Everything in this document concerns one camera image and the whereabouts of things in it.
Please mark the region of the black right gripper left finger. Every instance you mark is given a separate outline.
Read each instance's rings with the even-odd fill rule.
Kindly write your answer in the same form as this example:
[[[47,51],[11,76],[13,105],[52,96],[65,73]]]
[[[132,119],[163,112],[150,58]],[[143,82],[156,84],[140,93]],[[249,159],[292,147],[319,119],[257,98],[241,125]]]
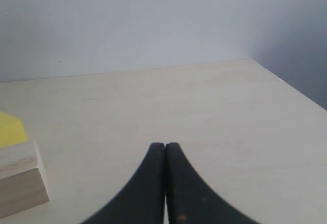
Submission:
[[[152,143],[128,183],[84,223],[163,223],[165,145]]]

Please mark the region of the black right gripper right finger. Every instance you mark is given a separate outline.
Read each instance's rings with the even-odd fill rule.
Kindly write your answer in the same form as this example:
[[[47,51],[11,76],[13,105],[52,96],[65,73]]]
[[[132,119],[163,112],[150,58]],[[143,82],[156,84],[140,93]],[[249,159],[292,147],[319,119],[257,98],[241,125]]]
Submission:
[[[257,223],[201,178],[178,143],[166,145],[165,174],[169,223]]]

